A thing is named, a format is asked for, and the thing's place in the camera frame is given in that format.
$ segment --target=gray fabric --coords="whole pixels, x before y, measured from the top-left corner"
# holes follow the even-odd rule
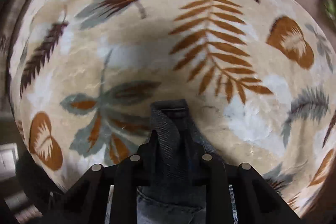
[[[160,101],[151,105],[151,129],[157,132],[155,179],[150,187],[139,187],[137,218],[139,224],[205,224],[206,188],[193,187],[188,180],[186,134],[217,156],[215,148],[201,135],[189,114],[185,100]],[[235,209],[233,189],[230,188]]]

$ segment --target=tan fabric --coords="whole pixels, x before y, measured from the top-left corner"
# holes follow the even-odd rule
[[[335,52],[293,0],[49,0],[11,62],[26,145],[65,189],[134,153],[158,100],[185,98],[300,216],[335,155]]]

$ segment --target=white patch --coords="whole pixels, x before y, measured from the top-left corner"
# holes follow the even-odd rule
[[[62,55],[68,55],[71,49],[72,40],[74,38],[74,33],[69,27],[66,27],[63,35],[59,40],[60,52]]]
[[[42,23],[36,25],[29,36],[29,43],[42,42],[43,38],[47,36],[48,31],[51,29],[50,23]]]
[[[291,19],[296,20],[296,13],[294,12],[293,7],[297,5],[292,2],[293,5],[286,3],[283,0],[268,0],[272,4],[272,12],[275,17],[288,16]]]
[[[281,46],[287,50],[298,51],[299,57],[306,52],[306,43],[304,42],[302,35],[296,29],[286,36],[282,36]]]
[[[52,89],[50,82],[53,78],[53,71],[49,72],[46,77],[35,77],[34,90],[31,93],[26,93],[26,97],[31,103],[32,110],[30,119],[33,120],[35,114],[50,105],[52,98]]]
[[[279,75],[268,75],[263,78],[262,84],[274,93],[279,103],[290,107],[293,98],[285,78]]]
[[[230,130],[242,141],[264,148],[281,157],[285,153],[279,134],[272,133],[272,125],[261,118],[258,113],[265,111],[264,104],[257,105],[253,100],[247,100],[244,105],[235,95],[231,103],[224,109]]]

